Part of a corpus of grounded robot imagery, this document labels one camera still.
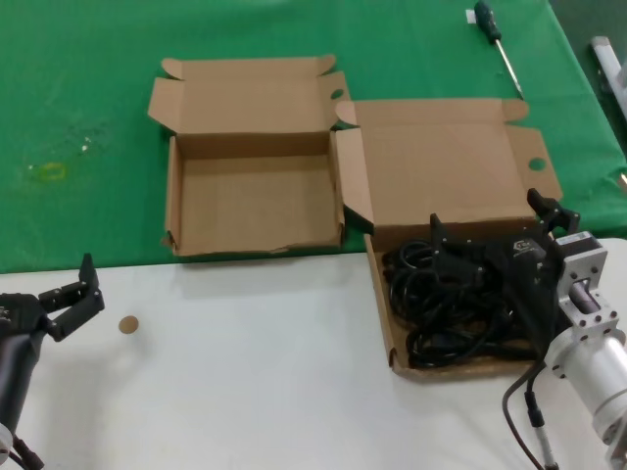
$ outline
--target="cardboard box lid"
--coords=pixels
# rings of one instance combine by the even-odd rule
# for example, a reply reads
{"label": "cardboard box lid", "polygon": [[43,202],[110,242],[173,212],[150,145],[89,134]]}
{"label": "cardboard box lid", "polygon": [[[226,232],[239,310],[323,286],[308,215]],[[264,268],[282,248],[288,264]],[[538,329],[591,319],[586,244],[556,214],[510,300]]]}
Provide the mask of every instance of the cardboard box lid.
{"label": "cardboard box lid", "polygon": [[148,115],[180,134],[318,132],[349,99],[334,56],[294,59],[164,59]]}
{"label": "cardboard box lid", "polygon": [[541,133],[507,124],[527,115],[523,101],[345,101],[336,113],[359,126],[337,133],[344,204],[375,230],[433,212],[445,222],[531,217],[531,187],[561,197]]}

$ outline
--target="green table cover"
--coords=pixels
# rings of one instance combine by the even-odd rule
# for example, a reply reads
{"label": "green table cover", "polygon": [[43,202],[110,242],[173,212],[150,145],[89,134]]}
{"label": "green table cover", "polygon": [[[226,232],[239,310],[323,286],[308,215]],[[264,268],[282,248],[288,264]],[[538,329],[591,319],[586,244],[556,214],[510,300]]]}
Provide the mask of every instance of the green table cover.
{"label": "green table cover", "polygon": [[[467,23],[473,3],[4,0],[0,271],[76,267],[83,252],[98,266],[176,261],[160,243],[168,143],[146,116],[162,58],[333,53],[358,100],[515,97]],[[627,235],[623,155],[549,3],[492,6],[563,202],[597,235]],[[362,249],[350,229],[344,251]]]}

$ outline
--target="brown cardboard coin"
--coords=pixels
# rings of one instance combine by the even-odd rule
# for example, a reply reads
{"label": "brown cardboard coin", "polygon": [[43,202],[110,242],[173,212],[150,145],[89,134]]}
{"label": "brown cardboard coin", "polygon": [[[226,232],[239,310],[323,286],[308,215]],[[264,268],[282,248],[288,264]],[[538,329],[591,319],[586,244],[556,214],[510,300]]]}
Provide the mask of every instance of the brown cardboard coin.
{"label": "brown cardboard coin", "polygon": [[133,315],[125,316],[122,320],[120,320],[118,327],[124,335],[130,335],[134,333],[137,328],[139,328],[139,320]]}

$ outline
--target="open cardboard box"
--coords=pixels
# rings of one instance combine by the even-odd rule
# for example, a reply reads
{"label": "open cardboard box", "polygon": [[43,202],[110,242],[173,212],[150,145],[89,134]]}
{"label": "open cardboard box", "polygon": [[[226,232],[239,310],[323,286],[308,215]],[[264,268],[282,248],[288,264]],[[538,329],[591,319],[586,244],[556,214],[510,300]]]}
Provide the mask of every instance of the open cardboard box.
{"label": "open cardboard box", "polygon": [[179,256],[338,247],[335,58],[163,60],[148,114],[169,142],[167,243]]}
{"label": "open cardboard box", "polygon": [[[390,309],[382,256],[410,238],[429,238],[435,212],[461,240],[517,233],[535,223],[529,188],[560,198],[538,130],[510,125],[527,115],[519,100],[343,102],[337,132],[346,207],[372,224],[366,246],[390,367],[418,377],[478,376],[518,369],[520,362],[477,358],[464,366],[410,369],[409,330]],[[544,169],[534,170],[544,165]]]}

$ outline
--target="white table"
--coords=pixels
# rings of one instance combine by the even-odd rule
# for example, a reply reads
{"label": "white table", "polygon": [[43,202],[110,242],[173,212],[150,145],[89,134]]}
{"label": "white table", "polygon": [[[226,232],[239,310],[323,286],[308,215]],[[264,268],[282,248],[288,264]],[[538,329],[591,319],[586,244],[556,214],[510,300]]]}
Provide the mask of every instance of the white table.
{"label": "white table", "polygon": [[[603,293],[624,312],[627,242],[605,244]],[[501,413],[512,377],[422,385],[388,369],[365,255],[99,275],[106,310],[45,340],[33,374],[18,434],[46,468],[531,468]],[[75,277],[0,285],[39,293]],[[129,314],[140,327],[123,335]],[[604,469],[568,383],[545,373],[536,390],[561,468]],[[520,395],[512,410],[538,453]]]}

